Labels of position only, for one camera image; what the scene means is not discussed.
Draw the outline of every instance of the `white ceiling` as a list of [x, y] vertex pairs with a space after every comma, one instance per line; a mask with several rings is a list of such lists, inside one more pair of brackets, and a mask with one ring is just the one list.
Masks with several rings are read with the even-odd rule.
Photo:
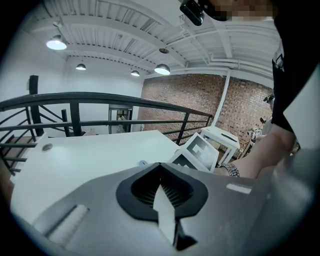
[[272, 80], [280, 40], [272, 20], [219, 22], [206, 15], [195, 26], [179, 6], [179, 0], [44, 0], [24, 29], [44, 44], [61, 33], [68, 45], [59, 54], [68, 58], [118, 62], [149, 77], [164, 63], [173, 73], [232, 69]]

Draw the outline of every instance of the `tabletop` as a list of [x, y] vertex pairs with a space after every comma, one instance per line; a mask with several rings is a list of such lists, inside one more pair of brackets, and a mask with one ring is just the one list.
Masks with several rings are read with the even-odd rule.
[[[227, 143], [237, 149], [240, 149], [238, 137], [233, 135], [232, 133], [226, 131], [226, 130], [222, 130], [216, 126], [208, 126], [208, 127], [202, 128], [201, 130], [204, 132], [209, 132], [214, 137], [219, 138], [221, 141], [223, 141], [223, 142], [225, 142], [225, 143]], [[229, 136], [230, 138], [234, 139], [235, 141], [233, 141], [232, 139], [229, 139], [228, 137], [223, 136], [222, 134]]]
[[[46, 144], [52, 148], [44, 152]], [[47, 207], [83, 183], [136, 167], [141, 160], [167, 162], [179, 148], [157, 130], [44, 138], [19, 174], [11, 211], [32, 224]]]

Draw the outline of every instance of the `pendant light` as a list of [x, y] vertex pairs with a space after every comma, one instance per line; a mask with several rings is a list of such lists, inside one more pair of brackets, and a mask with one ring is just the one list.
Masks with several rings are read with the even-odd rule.
[[159, 64], [154, 71], [161, 75], [170, 75], [170, 68], [166, 64]]
[[47, 43], [46, 46], [52, 50], [60, 51], [67, 48], [66, 43], [62, 39], [61, 35], [57, 34], [52, 37]]
[[76, 70], [86, 70], [87, 68], [86, 68], [85, 64], [80, 63], [78, 66], [76, 66], [75, 69]]
[[136, 70], [133, 70], [133, 71], [131, 72], [131, 75], [133, 75], [133, 76], [135, 76], [135, 77], [140, 77], [139, 72], [136, 71]]

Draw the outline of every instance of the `wristwatch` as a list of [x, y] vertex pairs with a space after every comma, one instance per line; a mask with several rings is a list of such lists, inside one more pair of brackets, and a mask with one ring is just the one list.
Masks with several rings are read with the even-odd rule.
[[238, 168], [232, 162], [223, 163], [220, 165], [219, 168], [221, 167], [226, 168], [230, 176], [234, 176], [234, 177], [240, 176]]

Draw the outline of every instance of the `brick wall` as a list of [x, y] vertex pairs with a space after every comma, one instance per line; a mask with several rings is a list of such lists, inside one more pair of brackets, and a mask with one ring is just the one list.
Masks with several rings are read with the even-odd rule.
[[[141, 97], [215, 114], [223, 93], [225, 79], [225, 77], [211, 74], [183, 74], [150, 78], [144, 81]], [[231, 77], [216, 126], [238, 136], [240, 145], [243, 146], [249, 140], [246, 130], [252, 127], [262, 128], [260, 117], [266, 119], [271, 116], [270, 107], [263, 100], [272, 93], [272, 89], [258, 83]], [[138, 119], [183, 120], [184, 114], [140, 107]], [[191, 114], [189, 120], [206, 120], [206, 117]], [[205, 124], [188, 123], [186, 128]], [[167, 132], [180, 128], [180, 123], [146, 124], [144, 130]], [[200, 129], [186, 131], [183, 136], [200, 131]], [[167, 136], [174, 139], [178, 137], [178, 133]]]

